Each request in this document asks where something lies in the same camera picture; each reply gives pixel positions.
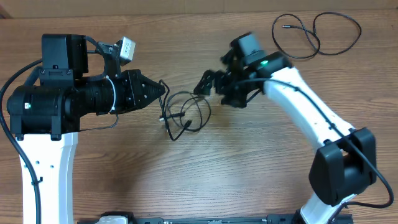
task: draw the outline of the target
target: wooden table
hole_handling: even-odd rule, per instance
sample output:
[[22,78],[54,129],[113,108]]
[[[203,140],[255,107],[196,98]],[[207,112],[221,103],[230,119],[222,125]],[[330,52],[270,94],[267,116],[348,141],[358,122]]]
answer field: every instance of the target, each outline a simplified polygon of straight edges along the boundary
[[[319,12],[298,12],[312,26]],[[315,92],[342,118],[377,137],[377,166],[398,189],[398,11],[345,11],[362,25],[353,49],[338,56],[318,55],[294,61]],[[0,83],[41,58],[43,33],[72,33],[114,43],[127,36],[137,42],[133,63],[153,80],[164,79],[172,92],[192,90],[203,72],[221,69],[219,57],[230,40],[253,30],[263,47],[276,51],[272,21],[281,12],[173,16],[114,16],[64,19],[0,20]],[[290,53],[311,51],[302,31],[275,31]],[[342,50],[357,35],[355,26],[335,16],[319,18],[322,50]],[[102,72],[100,56],[90,55],[90,74]],[[6,99],[27,74],[6,92]],[[294,213],[309,199],[308,172],[313,151],[289,117],[266,97],[243,110],[220,105],[199,133],[172,142],[159,123],[160,107],[121,115],[114,129],[81,133],[73,170],[75,219],[95,218],[110,210],[137,217],[197,218]],[[112,116],[89,115],[82,126],[112,123]],[[0,134],[0,222],[22,223],[19,158]],[[356,198],[384,203],[381,182]],[[350,207],[356,223],[396,223],[398,205],[384,210]]]

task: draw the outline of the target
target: tabletop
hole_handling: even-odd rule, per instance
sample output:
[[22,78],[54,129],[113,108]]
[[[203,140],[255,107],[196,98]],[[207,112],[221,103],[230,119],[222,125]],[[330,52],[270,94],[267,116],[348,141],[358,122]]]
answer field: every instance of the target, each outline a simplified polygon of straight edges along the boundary
[[[342,11],[363,28],[358,43],[337,56],[293,60],[308,85],[337,114],[356,128],[368,127],[377,139],[377,167],[398,189],[398,10]],[[208,69],[223,69],[220,57],[229,42],[253,31],[269,52],[277,49],[271,25],[283,12],[162,16],[108,16],[61,19],[0,20],[0,83],[41,58],[44,33],[84,34],[115,43],[134,40],[134,60],[122,68],[140,69],[152,80],[163,79],[175,93],[192,91]],[[320,12],[295,12],[307,27]],[[295,24],[282,18],[275,37],[291,54],[312,52]],[[336,16],[317,21],[325,52],[337,52],[358,34],[355,25]],[[89,56],[89,75],[99,74],[103,61]],[[18,78],[6,92],[21,85]],[[289,117],[266,96],[245,109],[220,105],[212,95],[212,115],[198,133],[184,133],[173,142],[159,122],[157,101],[120,116],[113,129],[79,134],[73,167],[75,220],[96,218],[112,210],[137,217],[258,217],[294,213],[312,194],[308,173],[313,150]],[[81,126],[94,128],[114,121],[111,115],[87,115]],[[22,223],[21,165],[15,149],[0,134],[0,223]],[[356,200],[384,203],[388,196],[378,180]],[[395,223],[398,205],[378,210],[352,206],[356,223]]]

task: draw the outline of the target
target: wooden surface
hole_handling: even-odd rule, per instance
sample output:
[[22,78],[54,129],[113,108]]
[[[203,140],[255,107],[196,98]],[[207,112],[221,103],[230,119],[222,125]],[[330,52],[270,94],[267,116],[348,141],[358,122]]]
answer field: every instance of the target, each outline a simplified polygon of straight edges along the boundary
[[[319,12],[298,12],[307,27]],[[294,62],[315,92],[357,128],[377,138],[377,166],[398,189],[398,11],[345,11],[362,25],[363,35],[345,54]],[[133,63],[172,91],[192,90],[203,72],[219,69],[230,40],[253,30],[263,47],[276,50],[272,21],[281,12],[174,16],[114,16],[0,21],[0,84],[41,57],[43,33],[75,33],[113,43],[122,36],[137,42]],[[311,52],[299,30],[275,31],[290,53]],[[336,52],[356,37],[355,26],[339,17],[317,23],[322,50]],[[102,72],[90,56],[90,74]],[[6,99],[27,74],[6,92]],[[289,117],[266,97],[243,110],[219,104],[199,133],[172,142],[161,123],[160,107],[120,116],[114,129],[81,133],[73,168],[75,219],[110,210],[137,217],[195,218],[294,213],[309,199],[308,172],[313,151]],[[82,126],[103,126],[112,116],[87,116]],[[22,180],[17,153],[0,134],[0,223],[22,223]],[[384,203],[380,181],[356,198]],[[350,207],[356,223],[396,223],[398,205],[384,210]]]
[[398,0],[0,0],[12,18],[395,9]]

